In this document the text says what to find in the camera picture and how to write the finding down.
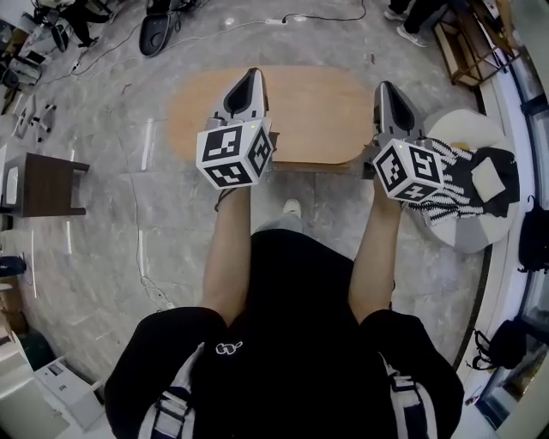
wooden shelf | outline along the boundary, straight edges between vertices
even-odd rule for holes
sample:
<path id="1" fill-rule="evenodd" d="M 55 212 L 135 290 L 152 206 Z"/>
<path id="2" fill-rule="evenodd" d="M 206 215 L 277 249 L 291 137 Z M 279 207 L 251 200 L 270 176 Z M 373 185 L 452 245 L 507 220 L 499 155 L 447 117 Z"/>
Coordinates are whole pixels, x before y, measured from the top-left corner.
<path id="1" fill-rule="evenodd" d="M 476 87 L 518 56 L 493 28 L 486 6 L 479 0 L 469 3 L 449 6 L 432 30 L 452 83 Z"/>

marble floor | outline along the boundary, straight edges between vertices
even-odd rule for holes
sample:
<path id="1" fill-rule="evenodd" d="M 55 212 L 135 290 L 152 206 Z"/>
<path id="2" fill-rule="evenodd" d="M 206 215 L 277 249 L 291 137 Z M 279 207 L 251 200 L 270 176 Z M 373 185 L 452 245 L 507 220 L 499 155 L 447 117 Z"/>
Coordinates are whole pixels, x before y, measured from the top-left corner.
<path id="1" fill-rule="evenodd" d="M 362 21 L 252 24 L 184 42 L 227 29 L 229 18 L 234 23 L 228 28 L 291 12 L 361 12 L 357 0 L 211 0 L 183 17 L 181 31 L 170 40 L 182 44 L 143 58 L 137 26 L 144 2 L 125 2 L 114 24 L 92 28 L 101 40 L 82 58 L 78 76 L 69 74 L 78 57 L 74 45 L 48 66 L 36 97 L 57 105 L 54 130 L 39 147 L 31 141 L 22 146 L 64 159 L 74 151 L 75 160 L 91 165 L 77 191 L 87 215 L 19 219 L 1 240 L 4 254 L 31 255 L 33 247 L 35 283 L 30 272 L 22 282 L 26 312 L 57 354 L 104 381 L 144 316 L 168 302 L 189 306 L 200 301 L 217 195 L 193 164 L 176 158 L 166 143 L 166 100 L 182 79 L 232 66 L 330 65 L 349 69 L 366 87 L 393 81 L 426 115 L 451 106 L 474 108 L 468 90 L 450 85 L 429 32 L 431 46 L 420 49 L 384 20 L 385 5 L 379 0 L 366 7 Z M 130 39 L 116 47 L 132 29 Z M 280 212 L 289 197 L 301 201 L 309 234 L 355 256 L 371 207 L 371 182 L 354 175 L 272 171 L 253 188 L 252 226 Z M 161 291 L 147 280 L 143 287 L 140 264 Z M 418 316 L 449 361 L 468 323 L 480 267 L 481 255 L 458 255 L 425 240 L 403 215 L 395 309 Z"/>

white box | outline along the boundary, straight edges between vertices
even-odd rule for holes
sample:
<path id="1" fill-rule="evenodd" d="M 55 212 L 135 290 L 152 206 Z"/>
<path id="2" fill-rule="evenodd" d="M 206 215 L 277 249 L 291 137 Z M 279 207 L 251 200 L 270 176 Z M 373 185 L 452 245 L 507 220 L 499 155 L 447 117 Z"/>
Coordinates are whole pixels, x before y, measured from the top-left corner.
<path id="1" fill-rule="evenodd" d="M 440 155 L 424 147 L 392 139 L 373 160 L 389 198 L 422 202 L 444 187 Z"/>
<path id="2" fill-rule="evenodd" d="M 63 404 L 82 430 L 105 412 L 94 393 L 100 382 L 92 386 L 84 382 L 67 368 L 63 357 L 36 370 L 34 376 Z"/>
<path id="3" fill-rule="evenodd" d="M 259 183 L 274 148 L 265 119 L 203 131 L 196 139 L 196 167 L 216 189 Z"/>

backpack strap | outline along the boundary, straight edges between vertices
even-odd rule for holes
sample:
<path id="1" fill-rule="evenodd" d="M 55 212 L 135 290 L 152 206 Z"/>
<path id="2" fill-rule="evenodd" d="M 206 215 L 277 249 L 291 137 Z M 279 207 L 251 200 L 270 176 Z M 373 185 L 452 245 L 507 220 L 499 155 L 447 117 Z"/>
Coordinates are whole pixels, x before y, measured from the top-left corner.
<path id="1" fill-rule="evenodd" d="M 190 373 L 203 350 L 202 342 L 184 362 L 170 387 L 148 408 L 137 439 L 192 439 L 195 409 Z"/>
<path id="2" fill-rule="evenodd" d="M 390 380 L 398 438 L 437 439 L 437 419 L 431 396 L 411 376 L 401 376 L 398 370 L 387 364 L 381 353 L 379 355 Z"/>
<path id="3" fill-rule="evenodd" d="M 471 365 L 472 369 L 475 370 L 490 370 L 490 369 L 496 369 L 497 366 L 494 366 L 490 359 L 484 358 L 484 356 L 479 353 L 475 358 L 473 358 L 473 364 Z"/>
<path id="4" fill-rule="evenodd" d="M 486 357 L 490 357 L 490 341 L 478 329 L 474 329 L 473 332 L 474 344 L 477 346 L 477 351 L 479 351 L 480 354 L 484 354 Z"/>

black and white striped cloth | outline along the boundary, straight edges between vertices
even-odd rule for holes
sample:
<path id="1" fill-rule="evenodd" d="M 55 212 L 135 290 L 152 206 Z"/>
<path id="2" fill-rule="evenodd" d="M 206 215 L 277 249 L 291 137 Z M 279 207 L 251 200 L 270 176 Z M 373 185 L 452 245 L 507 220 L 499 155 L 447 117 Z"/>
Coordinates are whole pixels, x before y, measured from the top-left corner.
<path id="1" fill-rule="evenodd" d="M 434 226 L 450 218 L 467 218 L 485 213 L 482 206 L 471 205 L 471 197 L 466 194 L 465 188 L 461 185 L 463 178 L 470 178 L 470 172 L 467 176 L 459 175 L 463 168 L 471 167 L 470 162 L 473 161 L 476 151 L 453 147 L 437 139 L 427 139 L 432 141 L 433 150 L 440 154 L 444 188 L 428 200 L 409 203 L 408 207 L 422 211 L 423 221 L 427 226 Z"/>

